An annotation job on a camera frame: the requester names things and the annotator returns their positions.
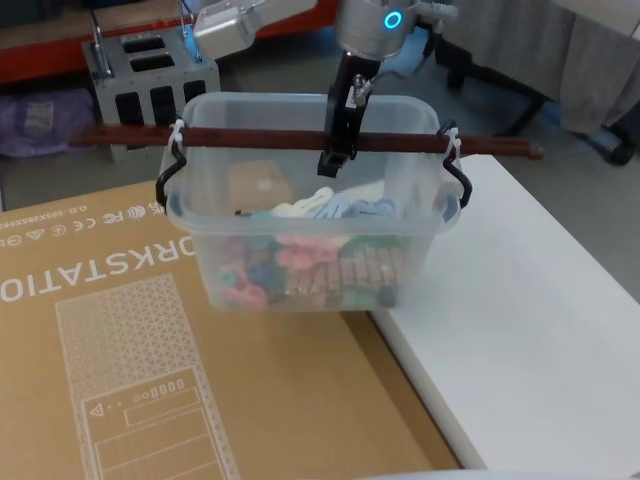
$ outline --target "brown wooden dowel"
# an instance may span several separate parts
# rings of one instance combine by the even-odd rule
[[[167,127],[133,125],[94,125],[75,134],[72,146],[89,145],[166,145]],[[324,132],[287,130],[237,130],[189,127],[182,131],[186,147],[263,148],[278,150],[323,150]],[[461,136],[463,155],[516,156],[540,159],[543,151],[520,138]],[[447,137],[428,134],[366,133],[358,137],[358,149],[368,152],[444,153]]]

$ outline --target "white table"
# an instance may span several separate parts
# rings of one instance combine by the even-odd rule
[[[464,466],[640,472],[640,305],[495,159],[463,165],[424,295],[379,327]]]

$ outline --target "plastic bag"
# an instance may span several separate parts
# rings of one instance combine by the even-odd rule
[[[69,151],[71,133],[94,122],[93,97],[84,89],[0,96],[0,155]]]

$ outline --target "fabric cloth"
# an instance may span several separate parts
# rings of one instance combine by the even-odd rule
[[[450,43],[558,101],[563,126],[597,132],[640,100],[640,42],[579,17],[551,0],[456,0]]]

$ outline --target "blue led light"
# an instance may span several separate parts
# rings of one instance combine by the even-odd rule
[[[384,17],[384,26],[387,30],[395,30],[402,23],[402,13],[397,10],[387,13]]]

